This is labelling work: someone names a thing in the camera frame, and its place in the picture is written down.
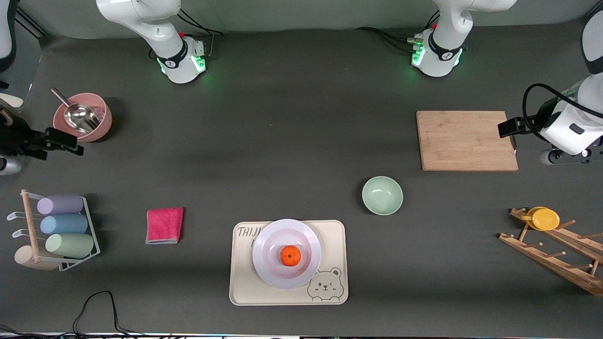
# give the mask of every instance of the blue cup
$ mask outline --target blue cup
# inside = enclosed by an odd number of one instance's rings
[[[79,213],[50,215],[40,223],[40,230],[46,234],[86,233],[87,229],[88,219]]]

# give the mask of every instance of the yellow mug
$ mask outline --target yellow mug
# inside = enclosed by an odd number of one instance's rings
[[[554,230],[559,226],[559,215],[546,207],[534,207],[521,219],[535,230]]]

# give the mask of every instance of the pink cloth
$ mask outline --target pink cloth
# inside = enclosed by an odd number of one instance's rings
[[[184,208],[151,209],[147,212],[147,245],[177,244]]]

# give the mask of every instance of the green bowl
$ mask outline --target green bowl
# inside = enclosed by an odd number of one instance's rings
[[[389,177],[374,177],[362,188],[362,201],[369,211],[378,215],[389,215],[402,206],[402,188]]]

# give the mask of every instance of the dark gray tabletop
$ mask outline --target dark gray tabletop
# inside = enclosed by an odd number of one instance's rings
[[[578,233],[602,231],[603,163],[541,165],[548,145],[523,136],[518,172],[423,172],[415,126],[417,110],[517,116],[531,83],[562,90],[583,79],[583,24],[475,28],[459,66],[437,79],[365,31],[217,37],[208,72],[185,85],[161,74],[142,39],[46,41],[24,108],[32,127],[51,125],[53,86],[103,96],[115,122],[83,157],[53,152],[0,177],[0,215],[22,209],[22,188],[85,195],[102,253],[67,272],[32,270],[13,260],[27,239],[10,234],[25,223],[4,222],[1,322],[67,331],[86,297],[107,289],[121,324],[143,332],[600,338],[603,299],[495,234],[519,232],[509,208],[538,205],[578,220]],[[535,90],[529,109],[549,98]],[[377,175],[404,190],[394,215],[360,202]],[[182,241],[145,245],[146,211],[174,206],[186,208]],[[280,218],[344,223],[345,304],[230,303],[235,224]],[[80,325],[112,331],[108,299],[93,300]]]

